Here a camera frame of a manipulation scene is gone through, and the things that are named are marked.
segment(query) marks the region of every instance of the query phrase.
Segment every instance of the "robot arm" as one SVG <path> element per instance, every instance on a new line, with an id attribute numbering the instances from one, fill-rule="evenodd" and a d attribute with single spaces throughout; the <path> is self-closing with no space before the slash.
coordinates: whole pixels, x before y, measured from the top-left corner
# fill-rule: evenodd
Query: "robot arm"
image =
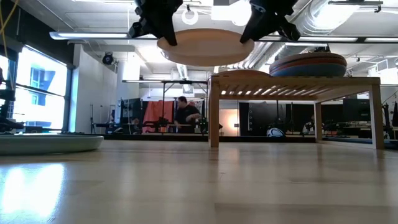
<path id="1" fill-rule="evenodd" d="M 183 0 L 135 0 L 135 2 L 136 14 L 141 18 L 133 23 L 129 31 L 130 36 L 134 38 L 153 34 L 157 38 L 164 37 L 171 46 L 176 46 L 172 18 Z"/>
<path id="2" fill-rule="evenodd" d="M 241 43 L 249 39 L 259 40 L 273 32 L 298 40 L 300 33 L 295 25 L 287 22 L 285 16 L 293 13 L 298 0 L 250 0 L 252 16 L 243 32 Z M 173 26 L 173 14 L 183 4 L 183 0 L 135 0 L 136 13 L 141 18 L 133 23 L 129 34 L 140 37 L 153 34 L 164 37 L 171 46 L 177 45 Z"/>
<path id="3" fill-rule="evenodd" d="M 259 40 L 273 32 L 290 40 L 298 40 L 300 32 L 285 18 L 293 13 L 296 2 L 297 0 L 250 0 L 252 14 L 242 34 L 241 43 L 249 39 Z"/>

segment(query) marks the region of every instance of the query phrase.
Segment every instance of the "black shirt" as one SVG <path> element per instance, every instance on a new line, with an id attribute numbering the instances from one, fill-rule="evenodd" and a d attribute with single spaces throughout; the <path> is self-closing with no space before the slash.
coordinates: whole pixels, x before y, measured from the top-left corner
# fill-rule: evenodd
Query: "black shirt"
<path id="1" fill-rule="evenodd" d="M 191 105 L 187 105 L 185 108 L 179 108 L 175 114 L 174 120 L 179 124 L 191 124 L 191 126 L 182 126 L 178 129 L 179 133 L 194 133 L 195 132 L 195 119 L 191 119 L 189 122 L 186 118 L 192 114 L 200 114 L 199 110 Z"/>

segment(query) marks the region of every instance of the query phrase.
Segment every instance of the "table leg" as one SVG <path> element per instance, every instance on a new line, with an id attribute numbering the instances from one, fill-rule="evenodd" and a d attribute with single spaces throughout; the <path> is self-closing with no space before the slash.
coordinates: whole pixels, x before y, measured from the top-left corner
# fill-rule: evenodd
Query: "table leg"
<path id="1" fill-rule="evenodd" d="M 218 148 L 218 123 L 219 123 L 220 84 L 211 83 L 211 138 L 210 147 Z"/>
<path id="2" fill-rule="evenodd" d="M 315 118 L 315 140 L 317 142 L 322 141 L 322 111 L 321 103 L 314 104 L 314 118 Z"/>
<path id="3" fill-rule="evenodd" d="M 371 106 L 372 142 L 373 148 L 384 149 L 384 131 L 380 86 L 372 85 L 369 90 Z"/>
<path id="4" fill-rule="evenodd" d="M 210 92 L 210 94 L 209 94 L 209 100 L 207 101 L 207 103 L 208 103 L 208 106 L 207 106 L 207 108 L 208 108 L 208 111 L 207 111 L 207 115 L 208 115 L 208 131 L 209 131 L 209 133 L 208 133 L 208 140 L 210 140 L 211 139 L 211 124 L 213 124 L 213 122 L 212 122 L 212 120 L 211 120 L 211 92 Z"/>

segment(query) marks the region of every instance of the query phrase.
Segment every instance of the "security camera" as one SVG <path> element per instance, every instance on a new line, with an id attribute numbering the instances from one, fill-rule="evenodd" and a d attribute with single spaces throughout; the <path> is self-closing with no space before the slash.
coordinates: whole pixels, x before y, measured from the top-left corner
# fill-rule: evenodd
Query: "security camera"
<path id="1" fill-rule="evenodd" d="M 102 58 L 102 62 L 105 65 L 112 65 L 113 63 L 113 56 L 112 56 L 112 52 L 106 52 L 104 58 Z"/>

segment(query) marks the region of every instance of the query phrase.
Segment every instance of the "wooden bench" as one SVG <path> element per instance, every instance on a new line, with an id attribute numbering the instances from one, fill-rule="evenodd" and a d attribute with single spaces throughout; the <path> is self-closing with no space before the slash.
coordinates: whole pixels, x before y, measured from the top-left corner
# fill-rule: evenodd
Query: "wooden bench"
<path id="1" fill-rule="evenodd" d="M 384 149 L 380 78 L 268 77 L 254 70 L 221 72 L 209 78 L 209 141 L 218 148 L 219 100 L 300 100 L 314 104 L 315 138 L 322 144 Z M 373 144 L 322 141 L 321 103 L 369 92 Z"/>

